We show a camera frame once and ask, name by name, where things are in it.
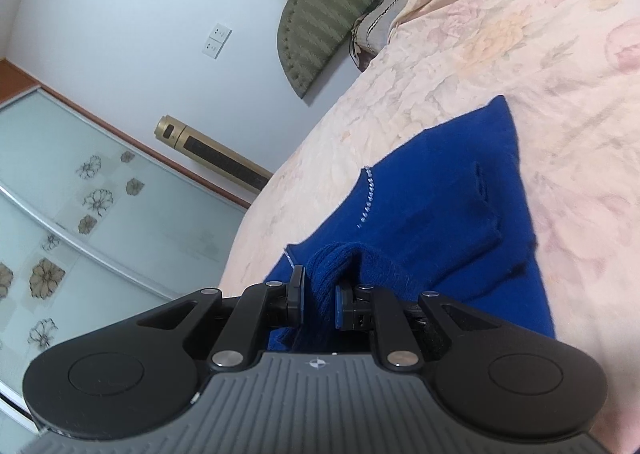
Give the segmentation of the gold tower fan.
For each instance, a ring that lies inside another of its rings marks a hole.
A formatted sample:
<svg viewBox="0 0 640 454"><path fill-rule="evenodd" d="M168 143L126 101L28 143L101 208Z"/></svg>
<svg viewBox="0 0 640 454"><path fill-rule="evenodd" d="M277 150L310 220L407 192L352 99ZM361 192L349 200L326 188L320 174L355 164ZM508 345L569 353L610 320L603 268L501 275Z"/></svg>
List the gold tower fan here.
<svg viewBox="0 0 640 454"><path fill-rule="evenodd" d="M171 116L160 118L154 136L175 151L250 192L262 192L272 178L272 173L267 169Z"/></svg>

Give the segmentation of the white wall socket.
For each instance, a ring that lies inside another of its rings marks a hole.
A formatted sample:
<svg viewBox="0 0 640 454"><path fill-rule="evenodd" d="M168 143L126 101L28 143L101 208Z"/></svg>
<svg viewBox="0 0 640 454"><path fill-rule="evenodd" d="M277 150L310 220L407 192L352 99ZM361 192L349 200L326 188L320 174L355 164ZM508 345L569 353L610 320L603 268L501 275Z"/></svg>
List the white wall socket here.
<svg viewBox="0 0 640 454"><path fill-rule="evenodd" d="M203 53L210 58L218 58L231 33L232 30L227 26L217 24L207 37Z"/></svg>

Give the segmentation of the glass floral wardrobe door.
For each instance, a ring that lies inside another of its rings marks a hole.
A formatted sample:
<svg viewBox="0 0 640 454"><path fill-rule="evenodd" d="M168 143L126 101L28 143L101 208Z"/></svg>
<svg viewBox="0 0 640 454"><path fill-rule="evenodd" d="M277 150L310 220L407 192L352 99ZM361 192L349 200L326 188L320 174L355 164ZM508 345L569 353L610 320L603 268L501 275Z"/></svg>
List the glass floral wardrobe door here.
<svg viewBox="0 0 640 454"><path fill-rule="evenodd" d="M1 107L1 448L36 430L29 363L220 282L243 208L42 90Z"/></svg>

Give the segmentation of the blue knit sweater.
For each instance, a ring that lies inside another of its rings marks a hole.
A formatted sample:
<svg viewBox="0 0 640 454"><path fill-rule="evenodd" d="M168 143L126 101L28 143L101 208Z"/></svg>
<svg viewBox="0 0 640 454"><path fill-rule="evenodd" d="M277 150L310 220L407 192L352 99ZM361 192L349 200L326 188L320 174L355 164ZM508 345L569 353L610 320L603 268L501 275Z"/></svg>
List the blue knit sweater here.
<svg viewBox="0 0 640 454"><path fill-rule="evenodd" d="M306 272L304 324L269 337L273 351L317 352L335 327L335 291L434 290L534 332L554 333L535 259L518 135L503 96L426 129L363 168L340 206L270 272Z"/></svg>

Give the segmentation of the pink floral bed sheet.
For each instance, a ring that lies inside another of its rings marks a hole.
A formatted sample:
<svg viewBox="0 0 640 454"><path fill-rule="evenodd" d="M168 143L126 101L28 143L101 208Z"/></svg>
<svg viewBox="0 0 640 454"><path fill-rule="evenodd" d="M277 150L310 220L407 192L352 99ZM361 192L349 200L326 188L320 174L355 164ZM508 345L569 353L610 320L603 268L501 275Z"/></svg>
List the pink floral bed sheet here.
<svg viewBox="0 0 640 454"><path fill-rule="evenodd" d="M639 0L409 0L254 201L221 285L424 290L587 352L639 448Z"/></svg>

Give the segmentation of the brown patterned pillow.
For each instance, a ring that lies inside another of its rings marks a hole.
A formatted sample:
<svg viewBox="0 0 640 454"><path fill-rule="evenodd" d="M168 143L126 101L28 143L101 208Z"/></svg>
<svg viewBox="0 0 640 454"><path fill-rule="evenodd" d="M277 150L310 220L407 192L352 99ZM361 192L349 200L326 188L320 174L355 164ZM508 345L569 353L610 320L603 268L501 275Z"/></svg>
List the brown patterned pillow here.
<svg viewBox="0 0 640 454"><path fill-rule="evenodd" d="M408 0L374 0L352 25L349 54L360 72L382 51L388 40L390 25Z"/></svg>

